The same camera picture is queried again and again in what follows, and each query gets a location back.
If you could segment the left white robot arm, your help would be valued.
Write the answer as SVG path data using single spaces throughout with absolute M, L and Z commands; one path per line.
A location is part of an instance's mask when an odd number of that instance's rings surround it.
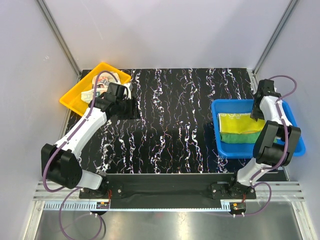
M 45 144 L 40 153 L 42 182 L 46 191 L 53 193 L 47 181 L 62 189 L 88 189 L 97 198 L 108 193 L 107 178 L 82 169 L 78 159 L 88 141 L 111 118 L 139 119 L 137 99 L 131 83 L 110 83 L 107 91 L 94 97 L 84 115 L 73 128 L 55 144 Z

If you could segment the yellow patterned towel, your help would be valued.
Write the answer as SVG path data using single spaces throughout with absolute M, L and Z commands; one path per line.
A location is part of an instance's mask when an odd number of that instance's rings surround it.
M 265 125 L 263 119 L 252 119 L 250 113 L 219 113 L 217 119 L 219 131 L 223 134 L 258 133 Z

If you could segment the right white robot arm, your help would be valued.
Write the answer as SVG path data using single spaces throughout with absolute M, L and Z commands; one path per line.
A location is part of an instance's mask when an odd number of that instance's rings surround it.
M 281 95 L 276 91 L 275 78 L 290 79 L 294 84 L 293 90 Z M 287 75 L 275 75 L 258 82 L 250 117 L 264 120 L 265 124 L 253 146 L 252 159 L 233 175 L 227 185 L 226 192 L 230 197 L 236 199 L 253 192 L 259 178 L 278 167 L 288 165 L 292 160 L 301 137 L 301 129 L 288 120 L 283 108 L 283 98 L 293 94 L 296 89 L 296 80 Z

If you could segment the green microfibre towel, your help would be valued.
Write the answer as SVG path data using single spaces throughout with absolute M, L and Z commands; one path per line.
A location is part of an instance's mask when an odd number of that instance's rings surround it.
M 254 133 L 221 133 L 220 140 L 227 144 L 255 144 L 260 132 Z

